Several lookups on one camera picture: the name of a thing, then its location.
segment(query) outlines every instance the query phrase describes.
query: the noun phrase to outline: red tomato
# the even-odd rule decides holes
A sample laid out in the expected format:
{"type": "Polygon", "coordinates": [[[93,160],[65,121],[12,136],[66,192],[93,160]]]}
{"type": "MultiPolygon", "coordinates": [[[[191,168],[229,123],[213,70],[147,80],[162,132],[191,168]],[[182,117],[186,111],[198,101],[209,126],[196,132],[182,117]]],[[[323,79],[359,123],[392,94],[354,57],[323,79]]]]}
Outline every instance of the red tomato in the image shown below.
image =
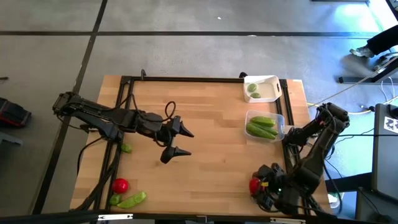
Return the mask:
{"type": "Polygon", "coordinates": [[[124,180],[122,178],[114,180],[114,182],[112,184],[112,190],[117,194],[126,193],[128,188],[129,188],[129,182],[127,182],[126,180],[124,180]]]}
{"type": "Polygon", "coordinates": [[[257,189],[259,188],[261,180],[258,179],[257,177],[253,178],[250,180],[249,182],[249,190],[250,190],[250,194],[254,195],[257,192],[257,189]]]}

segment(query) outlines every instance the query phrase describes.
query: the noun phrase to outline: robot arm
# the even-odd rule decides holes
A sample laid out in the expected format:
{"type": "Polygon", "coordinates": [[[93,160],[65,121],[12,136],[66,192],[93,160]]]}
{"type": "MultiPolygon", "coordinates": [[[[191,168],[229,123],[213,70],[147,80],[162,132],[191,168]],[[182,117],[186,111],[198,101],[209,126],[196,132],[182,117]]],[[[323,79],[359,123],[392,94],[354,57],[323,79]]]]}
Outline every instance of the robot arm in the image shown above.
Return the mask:
{"type": "Polygon", "coordinates": [[[86,124],[82,124],[80,128],[86,132],[90,128],[95,128],[103,138],[110,141],[120,141],[121,134],[127,132],[152,138],[158,145],[162,142],[164,145],[160,146],[166,148],[160,160],[165,164],[175,156],[191,154],[177,146],[172,147],[177,134],[193,137],[193,134],[183,125],[180,116],[175,116],[164,124],[162,117],[155,113],[108,108],[72,92],[61,93],[53,105],[53,111],[57,116],[73,116],[84,121],[86,124]]]}
{"type": "Polygon", "coordinates": [[[272,164],[271,168],[263,165],[254,173],[250,183],[251,195],[263,210],[268,212],[271,206],[275,206],[285,214],[295,215],[298,214],[299,198],[303,197],[312,208],[322,211],[312,194],[322,178],[324,160],[338,135],[349,126],[349,117],[345,110],[332,103],[321,105],[317,110],[313,121],[303,128],[292,128],[284,138],[284,144],[305,146],[309,137],[319,133],[308,155],[299,160],[288,174],[278,164],[272,164]]]}

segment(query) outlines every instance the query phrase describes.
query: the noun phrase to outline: wooden tabletop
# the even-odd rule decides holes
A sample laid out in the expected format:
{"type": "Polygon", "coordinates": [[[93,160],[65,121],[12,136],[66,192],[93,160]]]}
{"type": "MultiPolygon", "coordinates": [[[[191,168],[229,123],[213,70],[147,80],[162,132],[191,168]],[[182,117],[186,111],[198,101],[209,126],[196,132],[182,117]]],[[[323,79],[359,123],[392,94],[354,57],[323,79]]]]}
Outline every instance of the wooden tabletop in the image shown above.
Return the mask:
{"type": "MultiPolygon", "coordinates": [[[[99,104],[114,107],[120,78],[105,76],[99,104]]],[[[304,126],[310,116],[302,82],[287,80],[287,83],[295,125],[304,126]]],[[[135,82],[133,93],[140,110],[163,117],[167,102],[176,102],[175,114],[182,117],[185,127],[195,137],[177,136],[174,146],[192,155],[175,157],[163,164],[159,159],[164,148],[147,137],[126,133],[124,143],[132,146],[132,153],[122,154],[117,177],[130,184],[124,197],[143,190],[147,200],[130,210],[112,207],[113,212],[270,215],[251,200],[248,183],[251,174],[263,164],[270,166],[277,162],[284,167],[282,144],[246,139],[244,120],[247,110],[277,113],[275,103],[246,103],[241,83],[135,82]]],[[[286,115],[283,96],[281,100],[286,115]]],[[[90,134],[87,142],[96,138],[98,134],[90,134]]],[[[85,151],[71,208],[79,206],[98,182],[105,147],[102,141],[85,151]]],[[[106,203],[108,186],[105,189],[101,208],[106,203]]],[[[323,209],[331,211],[324,181],[313,196],[323,209]]]]}

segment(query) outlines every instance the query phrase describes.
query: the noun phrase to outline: concrete floor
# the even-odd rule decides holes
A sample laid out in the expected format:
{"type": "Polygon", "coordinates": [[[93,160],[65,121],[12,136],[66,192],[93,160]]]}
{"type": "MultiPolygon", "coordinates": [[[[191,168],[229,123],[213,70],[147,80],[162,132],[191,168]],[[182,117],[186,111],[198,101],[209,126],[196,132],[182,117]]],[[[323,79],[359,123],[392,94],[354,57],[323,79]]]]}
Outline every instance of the concrete floor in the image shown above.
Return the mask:
{"type": "MultiPolygon", "coordinates": [[[[91,31],[100,4],[100,0],[3,0],[0,30],[91,31]]],[[[109,0],[99,29],[379,32],[380,21],[374,14],[364,3],[310,0],[109,0]]],[[[0,96],[33,114],[24,129],[0,129],[24,140],[22,147],[1,145],[0,216],[25,215],[32,209],[60,125],[51,107],[60,92],[72,89],[88,39],[0,36],[0,77],[10,77],[0,83],[0,96]]],[[[96,100],[104,75],[138,75],[142,68],[152,76],[237,77],[245,71],[302,79],[307,100],[315,103],[347,87],[336,83],[338,76],[371,73],[373,60],[348,55],[350,48],[364,44],[366,39],[330,37],[100,36],[80,94],[96,100]]],[[[391,88],[385,89],[391,97],[391,88]]],[[[385,100],[378,86],[364,85],[330,101],[348,111],[361,111],[360,105],[385,100]]],[[[373,128],[373,118],[373,114],[352,116],[345,134],[373,128]]],[[[68,210],[77,155],[85,141],[84,133],[68,131],[43,212],[68,210]]],[[[371,138],[339,143],[331,163],[343,175],[370,171],[370,143],[371,138]]]]}

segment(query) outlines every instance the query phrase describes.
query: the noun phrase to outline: white sticker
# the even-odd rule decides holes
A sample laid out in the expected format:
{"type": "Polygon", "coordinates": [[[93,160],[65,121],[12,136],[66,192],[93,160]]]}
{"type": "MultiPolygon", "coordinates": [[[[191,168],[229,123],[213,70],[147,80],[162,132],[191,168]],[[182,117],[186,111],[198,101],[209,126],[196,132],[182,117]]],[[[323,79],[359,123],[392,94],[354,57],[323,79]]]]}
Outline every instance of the white sticker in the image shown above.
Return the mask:
{"type": "Polygon", "coordinates": [[[384,117],[384,129],[398,134],[398,120],[384,117]]]}

